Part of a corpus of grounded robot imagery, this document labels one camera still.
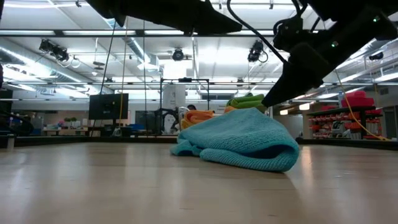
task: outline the spotlight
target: spotlight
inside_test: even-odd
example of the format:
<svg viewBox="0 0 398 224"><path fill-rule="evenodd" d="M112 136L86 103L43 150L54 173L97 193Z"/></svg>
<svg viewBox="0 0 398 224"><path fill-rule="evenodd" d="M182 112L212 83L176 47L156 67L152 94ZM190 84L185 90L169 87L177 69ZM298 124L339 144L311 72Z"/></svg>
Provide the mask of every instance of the spotlight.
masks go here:
<svg viewBox="0 0 398 224"><path fill-rule="evenodd" d="M184 53L182 52L182 49L175 49L173 53L173 60L179 62L183 59L184 59Z"/></svg>
<svg viewBox="0 0 398 224"><path fill-rule="evenodd" d="M45 54L50 54L60 62L67 62L69 60L68 49L52 44L48 40L42 40L39 50Z"/></svg>
<svg viewBox="0 0 398 224"><path fill-rule="evenodd" d="M381 60L381 59L383 59L383 58L384 58L383 52L380 52L380 53L378 53L378 54L369 56L369 59L370 59L370 60Z"/></svg>
<svg viewBox="0 0 398 224"><path fill-rule="evenodd" d="M243 82L243 78L238 78L238 80L236 81L237 83L242 83Z"/></svg>
<svg viewBox="0 0 398 224"><path fill-rule="evenodd" d="M260 59L261 53L264 51L264 44L260 40L256 40L253 46L250 48L248 55L249 62L257 62Z"/></svg>

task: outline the monitor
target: monitor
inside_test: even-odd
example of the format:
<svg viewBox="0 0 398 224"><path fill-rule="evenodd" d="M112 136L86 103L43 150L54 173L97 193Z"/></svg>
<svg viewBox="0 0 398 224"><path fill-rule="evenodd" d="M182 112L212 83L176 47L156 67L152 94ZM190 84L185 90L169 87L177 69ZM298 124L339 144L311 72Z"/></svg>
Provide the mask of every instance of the monitor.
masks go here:
<svg viewBox="0 0 398 224"><path fill-rule="evenodd" d="M91 95L88 119L119 119L121 94ZM129 94L123 94L122 119L128 119Z"/></svg>

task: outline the orange towel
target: orange towel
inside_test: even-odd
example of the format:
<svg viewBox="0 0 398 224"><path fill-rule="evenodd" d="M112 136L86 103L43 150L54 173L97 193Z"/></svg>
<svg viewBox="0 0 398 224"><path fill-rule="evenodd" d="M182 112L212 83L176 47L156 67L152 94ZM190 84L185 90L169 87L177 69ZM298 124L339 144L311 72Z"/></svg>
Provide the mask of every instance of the orange towel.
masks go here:
<svg viewBox="0 0 398 224"><path fill-rule="evenodd" d="M224 109L224 113L228 113L228 112L230 112L230 111L232 111L232 110L236 110L236 108L233 107L233 106L227 106L227 107Z"/></svg>
<svg viewBox="0 0 398 224"><path fill-rule="evenodd" d="M190 126L204 122L211 118L213 118L212 111L188 111L185 113L184 119L181 121L182 129L189 128Z"/></svg>

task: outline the pipe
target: pipe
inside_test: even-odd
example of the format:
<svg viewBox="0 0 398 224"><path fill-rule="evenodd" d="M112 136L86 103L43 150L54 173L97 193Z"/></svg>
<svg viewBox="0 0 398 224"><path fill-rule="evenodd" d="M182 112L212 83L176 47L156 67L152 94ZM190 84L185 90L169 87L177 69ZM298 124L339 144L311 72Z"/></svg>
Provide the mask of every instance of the pipe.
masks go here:
<svg viewBox="0 0 398 224"><path fill-rule="evenodd" d="M124 27L119 26L119 24L115 21L115 19L105 19L105 22L110 26L110 28L113 29L113 26L115 26L116 23L116 30L126 30ZM142 47L137 43L137 41L132 38L132 37L122 37L122 40L127 43L127 46L130 47L130 49L135 53L137 56L138 60L141 63L150 62L150 57L145 54L144 50Z"/></svg>

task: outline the security camera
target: security camera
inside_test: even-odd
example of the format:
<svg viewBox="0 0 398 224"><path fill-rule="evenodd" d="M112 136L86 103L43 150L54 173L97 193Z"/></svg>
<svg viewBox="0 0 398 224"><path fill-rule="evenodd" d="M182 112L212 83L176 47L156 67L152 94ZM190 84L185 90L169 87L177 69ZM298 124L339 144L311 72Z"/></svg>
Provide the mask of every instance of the security camera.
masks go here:
<svg viewBox="0 0 398 224"><path fill-rule="evenodd" d="M173 60L179 62L183 59L184 59L184 53L182 52L182 49L175 49L173 53Z"/></svg>

